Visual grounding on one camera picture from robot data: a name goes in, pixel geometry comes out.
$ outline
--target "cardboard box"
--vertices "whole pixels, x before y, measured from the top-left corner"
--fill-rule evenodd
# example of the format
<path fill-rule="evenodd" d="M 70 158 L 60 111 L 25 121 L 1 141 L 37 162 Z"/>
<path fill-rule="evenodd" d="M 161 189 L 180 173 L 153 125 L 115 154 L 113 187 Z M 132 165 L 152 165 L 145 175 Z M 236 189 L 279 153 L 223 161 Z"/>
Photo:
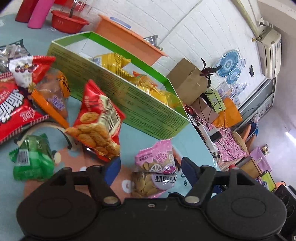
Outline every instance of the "cardboard box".
<path fill-rule="evenodd" d="M 201 71 L 187 59 L 183 58 L 167 75 L 180 99 L 191 105 L 200 95 L 207 91 L 208 80 L 200 76 Z"/>
<path fill-rule="evenodd" d="M 201 119 L 209 123 L 213 123 L 219 116 L 219 114 L 207 105 L 203 98 L 198 98 L 191 106 Z"/>
<path fill-rule="evenodd" d="M 126 114 L 124 122 L 158 139 L 174 137 L 188 123 L 180 103 L 172 109 L 136 86 L 92 62 L 100 54 L 116 52 L 131 63 L 124 67 L 132 74 L 147 74 L 160 89 L 176 95 L 170 81 L 152 67 L 94 32 L 84 32 L 52 41 L 47 55 L 56 56 L 52 67 L 61 70 L 68 79 L 71 95 L 82 99 L 84 85 L 89 79 Z"/>

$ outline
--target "black speaker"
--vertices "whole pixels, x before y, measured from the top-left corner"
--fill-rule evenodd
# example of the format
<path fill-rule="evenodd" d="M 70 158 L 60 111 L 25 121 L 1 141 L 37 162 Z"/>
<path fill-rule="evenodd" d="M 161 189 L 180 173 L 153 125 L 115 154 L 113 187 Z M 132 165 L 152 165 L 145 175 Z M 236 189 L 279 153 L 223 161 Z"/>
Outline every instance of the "black speaker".
<path fill-rule="evenodd" d="M 296 232 L 296 191 L 291 186 L 280 185 L 275 191 L 287 208 L 287 219 L 281 230 L 281 235 L 291 240 L 292 234 Z"/>

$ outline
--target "red plastic basket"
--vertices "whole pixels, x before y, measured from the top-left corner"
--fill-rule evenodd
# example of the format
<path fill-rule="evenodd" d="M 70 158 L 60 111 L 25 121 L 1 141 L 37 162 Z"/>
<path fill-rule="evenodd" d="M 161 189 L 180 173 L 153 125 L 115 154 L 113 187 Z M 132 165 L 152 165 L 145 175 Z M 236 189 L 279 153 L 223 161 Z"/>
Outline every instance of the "red plastic basket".
<path fill-rule="evenodd" d="M 52 27 L 60 32 L 67 34 L 78 33 L 89 22 L 83 18 L 73 16 L 69 18 L 68 13 L 53 10 L 52 11 Z"/>

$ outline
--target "red bottle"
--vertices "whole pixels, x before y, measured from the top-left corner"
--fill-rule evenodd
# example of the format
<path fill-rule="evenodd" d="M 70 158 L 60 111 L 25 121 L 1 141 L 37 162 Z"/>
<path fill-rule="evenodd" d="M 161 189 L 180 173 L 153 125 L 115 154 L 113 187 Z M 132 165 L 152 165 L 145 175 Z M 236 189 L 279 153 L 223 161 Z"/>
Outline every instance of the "red bottle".
<path fill-rule="evenodd" d="M 16 21 L 28 23 L 39 0 L 24 0 L 15 18 Z"/>

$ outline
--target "pink bottle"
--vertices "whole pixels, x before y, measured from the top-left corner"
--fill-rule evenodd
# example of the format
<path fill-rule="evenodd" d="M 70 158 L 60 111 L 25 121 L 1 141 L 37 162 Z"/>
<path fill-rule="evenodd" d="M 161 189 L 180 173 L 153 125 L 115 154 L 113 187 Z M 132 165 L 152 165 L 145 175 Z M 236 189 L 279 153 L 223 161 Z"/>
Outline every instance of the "pink bottle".
<path fill-rule="evenodd" d="M 28 23 L 28 28 L 42 28 L 55 0 L 39 0 Z"/>

